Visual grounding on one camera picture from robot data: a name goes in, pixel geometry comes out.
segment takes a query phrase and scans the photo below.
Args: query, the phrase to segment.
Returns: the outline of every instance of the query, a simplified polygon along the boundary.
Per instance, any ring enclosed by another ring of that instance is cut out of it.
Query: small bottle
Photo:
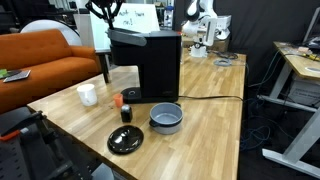
[[[125,104],[121,107],[121,119],[122,122],[131,122],[132,110],[128,104]]]

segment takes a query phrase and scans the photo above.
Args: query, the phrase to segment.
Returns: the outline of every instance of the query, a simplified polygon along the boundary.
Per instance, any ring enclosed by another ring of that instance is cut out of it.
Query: orange sofa
[[[31,70],[27,79],[0,81],[0,114],[100,73],[95,50],[69,46],[59,30],[0,36],[0,69]]]

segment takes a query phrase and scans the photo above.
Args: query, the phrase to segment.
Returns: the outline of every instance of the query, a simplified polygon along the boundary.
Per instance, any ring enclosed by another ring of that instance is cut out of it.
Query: monitor
[[[308,44],[316,37],[320,37],[320,7],[318,7],[314,12],[302,43]]]

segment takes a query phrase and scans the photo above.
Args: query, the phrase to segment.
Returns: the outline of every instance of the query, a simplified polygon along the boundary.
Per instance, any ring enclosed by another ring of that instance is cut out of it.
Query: white cup
[[[97,103],[97,95],[93,84],[84,84],[77,88],[81,102],[85,106],[92,106]]]

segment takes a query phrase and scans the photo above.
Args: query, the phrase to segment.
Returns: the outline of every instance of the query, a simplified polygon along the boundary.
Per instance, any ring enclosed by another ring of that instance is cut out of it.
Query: desk
[[[183,54],[180,70],[180,95],[243,97],[246,56],[239,55],[239,66],[218,67],[217,58],[191,58]],[[134,66],[110,71],[112,81],[104,83],[103,75],[85,83],[96,87],[98,104],[81,104],[75,85],[28,104],[42,110],[49,121],[76,141],[99,154],[101,160],[128,179],[237,179],[242,101],[237,98],[193,100],[179,98],[184,112],[182,129],[173,135],[161,135],[150,128],[149,112],[156,103],[132,104],[131,125],[144,133],[141,147],[128,155],[110,153],[109,135],[124,125],[120,109],[112,95],[139,85]]]
[[[291,48],[289,44],[280,42],[275,42],[274,44],[276,48],[280,51],[280,53],[284,56],[286,63],[284,64],[270,95],[260,96],[260,98],[273,103],[278,103],[310,112],[315,112],[315,114],[310,118],[308,123],[303,127],[301,132],[293,140],[293,142],[290,144],[290,146],[286,149],[286,151],[283,154],[267,149],[262,149],[263,156],[282,165],[309,174],[316,178],[320,178],[319,168],[299,161],[301,157],[311,148],[311,146],[320,137],[320,109],[315,109],[297,103],[287,102],[278,99],[280,91],[283,88],[284,83],[288,79],[292,70],[294,70],[294,72],[302,78],[320,80],[320,73],[316,73],[306,69],[306,67],[320,69],[320,62],[312,61],[307,58],[296,55],[286,55],[292,54],[292,51],[294,51],[294,49]]]

